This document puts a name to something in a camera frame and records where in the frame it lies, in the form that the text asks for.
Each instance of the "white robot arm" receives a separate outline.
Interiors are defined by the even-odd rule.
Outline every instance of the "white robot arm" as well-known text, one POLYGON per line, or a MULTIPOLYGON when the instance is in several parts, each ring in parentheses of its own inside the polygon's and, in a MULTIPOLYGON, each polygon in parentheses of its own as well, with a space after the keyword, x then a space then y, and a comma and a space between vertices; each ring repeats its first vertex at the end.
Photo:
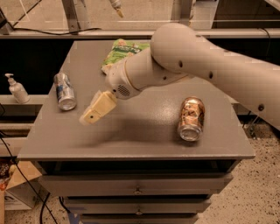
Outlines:
POLYGON ((150 48, 116 63, 106 77, 119 99, 197 76, 280 130, 280 66, 224 50, 183 24, 166 24, 150 48))

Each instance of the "white pump bottle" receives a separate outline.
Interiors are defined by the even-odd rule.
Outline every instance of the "white pump bottle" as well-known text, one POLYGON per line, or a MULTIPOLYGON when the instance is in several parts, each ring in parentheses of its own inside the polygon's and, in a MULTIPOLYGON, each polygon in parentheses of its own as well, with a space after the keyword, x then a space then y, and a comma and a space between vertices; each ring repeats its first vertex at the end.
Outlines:
POLYGON ((18 103, 26 103, 30 100, 30 96, 27 94, 24 86, 16 82, 11 76, 13 76, 12 73, 7 73, 5 75, 8 78, 8 82, 10 83, 9 90, 15 97, 18 103))

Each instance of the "soda can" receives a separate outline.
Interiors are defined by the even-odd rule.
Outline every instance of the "soda can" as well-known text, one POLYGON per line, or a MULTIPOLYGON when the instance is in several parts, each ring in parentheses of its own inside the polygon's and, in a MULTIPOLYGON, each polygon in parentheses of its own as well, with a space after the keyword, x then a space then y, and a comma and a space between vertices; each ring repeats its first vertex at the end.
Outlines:
POLYGON ((56 87, 59 108, 63 110, 73 109, 76 106, 76 99, 68 76, 65 73, 57 73, 53 77, 53 82, 56 87))
POLYGON ((197 141, 202 136, 205 107, 201 99, 188 97, 182 103, 178 133, 188 142, 197 141))

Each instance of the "drawer handle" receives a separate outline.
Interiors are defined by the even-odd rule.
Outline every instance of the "drawer handle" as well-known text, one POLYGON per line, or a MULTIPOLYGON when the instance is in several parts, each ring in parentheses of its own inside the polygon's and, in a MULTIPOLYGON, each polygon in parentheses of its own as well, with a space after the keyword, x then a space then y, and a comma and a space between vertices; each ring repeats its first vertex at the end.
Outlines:
POLYGON ((136 215, 142 215, 143 213, 141 212, 140 209, 138 209, 138 211, 136 212, 136 215))
POLYGON ((136 188, 136 190, 134 191, 134 194, 135 195, 140 195, 140 194, 142 194, 143 192, 141 192, 140 191, 140 188, 139 188, 139 186, 136 188))

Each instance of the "cardboard box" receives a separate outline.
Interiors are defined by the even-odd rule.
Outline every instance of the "cardboard box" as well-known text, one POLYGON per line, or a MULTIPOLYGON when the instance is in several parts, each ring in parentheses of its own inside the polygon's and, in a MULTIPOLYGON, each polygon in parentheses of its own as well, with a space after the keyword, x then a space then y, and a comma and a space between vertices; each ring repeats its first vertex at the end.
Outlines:
MULTIPOLYGON (((38 193, 40 190, 40 184, 37 181, 34 181, 34 179, 42 176, 42 174, 31 162, 28 161, 20 161, 18 167, 38 193)), ((5 210, 32 209, 35 206, 37 197, 37 194, 32 190, 19 170, 16 169, 5 190, 5 210)))

